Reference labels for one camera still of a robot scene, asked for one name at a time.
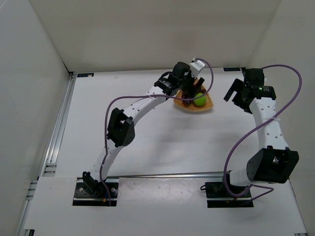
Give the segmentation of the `purple fake grape bunch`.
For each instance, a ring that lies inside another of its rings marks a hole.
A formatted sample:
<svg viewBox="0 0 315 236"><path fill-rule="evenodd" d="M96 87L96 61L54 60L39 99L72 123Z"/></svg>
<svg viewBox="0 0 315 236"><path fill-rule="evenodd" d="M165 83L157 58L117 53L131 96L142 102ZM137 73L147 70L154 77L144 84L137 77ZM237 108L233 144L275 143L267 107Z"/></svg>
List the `purple fake grape bunch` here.
<svg viewBox="0 0 315 236"><path fill-rule="evenodd" d="M187 96L182 89L182 98L183 99L191 99L194 98L198 93L203 93L203 87L201 89L197 89L196 88L196 84L194 84L194 92L193 92L193 96Z"/></svg>

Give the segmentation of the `green fake apple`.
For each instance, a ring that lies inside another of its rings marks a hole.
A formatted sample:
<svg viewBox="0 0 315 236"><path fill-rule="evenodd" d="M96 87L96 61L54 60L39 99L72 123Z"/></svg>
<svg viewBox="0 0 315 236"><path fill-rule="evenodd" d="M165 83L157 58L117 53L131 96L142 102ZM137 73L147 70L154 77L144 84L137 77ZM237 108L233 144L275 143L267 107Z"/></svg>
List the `green fake apple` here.
<svg viewBox="0 0 315 236"><path fill-rule="evenodd" d="M198 93L195 97L194 97L194 104L197 107L201 107L204 106L206 104L207 101L207 97L205 95L203 95L203 93Z"/></svg>

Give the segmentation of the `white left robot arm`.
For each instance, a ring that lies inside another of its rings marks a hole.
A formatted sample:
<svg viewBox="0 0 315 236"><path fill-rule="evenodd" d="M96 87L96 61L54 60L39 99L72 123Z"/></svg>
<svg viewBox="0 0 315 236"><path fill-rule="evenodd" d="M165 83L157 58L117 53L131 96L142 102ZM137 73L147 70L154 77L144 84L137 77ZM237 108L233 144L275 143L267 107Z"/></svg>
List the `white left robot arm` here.
<svg viewBox="0 0 315 236"><path fill-rule="evenodd" d="M209 89L203 88L200 72L210 64L201 58L191 63L178 62L172 71L163 73L145 95L132 96L136 101L124 109L107 108L104 121L104 148L92 170L83 172L83 189L92 198L111 198L105 181L108 171L122 148L135 138L135 126L140 119L169 98L185 106L197 106L207 100Z"/></svg>

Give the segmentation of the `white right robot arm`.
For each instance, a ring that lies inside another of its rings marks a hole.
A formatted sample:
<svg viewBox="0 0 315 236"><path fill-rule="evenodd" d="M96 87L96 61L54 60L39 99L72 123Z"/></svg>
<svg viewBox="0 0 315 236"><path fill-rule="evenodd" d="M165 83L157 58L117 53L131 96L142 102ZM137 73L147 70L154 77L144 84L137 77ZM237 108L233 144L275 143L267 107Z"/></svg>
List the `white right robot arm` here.
<svg viewBox="0 0 315 236"><path fill-rule="evenodd" d="M294 100L278 111L275 90L264 83L262 68L246 69L244 79L235 79L224 97L225 101L232 100L234 105L252 114L256 125L233 146L227 159L245 138L254 132L258 135L258 152L244 168L232 171L227 166L223 168L223 183L232 196L235 193L231 186L248 190L255 183L286 183L299 161L298 152L291 150L285 141L278 119Z"/></svg>

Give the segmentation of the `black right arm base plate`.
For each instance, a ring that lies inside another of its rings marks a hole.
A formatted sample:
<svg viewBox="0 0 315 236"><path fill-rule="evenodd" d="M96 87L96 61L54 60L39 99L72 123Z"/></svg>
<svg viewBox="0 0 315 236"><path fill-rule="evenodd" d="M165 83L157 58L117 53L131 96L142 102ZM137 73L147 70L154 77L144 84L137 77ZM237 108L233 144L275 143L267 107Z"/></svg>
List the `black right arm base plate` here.
<svg viewBox="0 0 315 236"><path fill-rule="evenodd" d="M253 207L250 191L241 197L234 197L227 191L223 182L205 182L200 190L206 193L207 208Z"/></svg>

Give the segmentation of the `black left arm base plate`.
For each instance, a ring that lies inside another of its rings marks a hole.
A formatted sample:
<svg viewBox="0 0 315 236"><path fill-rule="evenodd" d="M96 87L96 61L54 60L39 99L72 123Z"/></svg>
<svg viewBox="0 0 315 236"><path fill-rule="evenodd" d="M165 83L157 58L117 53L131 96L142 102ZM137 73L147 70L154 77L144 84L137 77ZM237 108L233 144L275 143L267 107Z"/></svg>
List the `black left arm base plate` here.
<svg viewBox="0 0 315 236"><path fill-rule="evenodd" d="M105 182L109 192L100 182L96 190L90 190L82 178L78 178L73 195L73 206L115 207L118 200L119 180L109 179Z"/></svg>

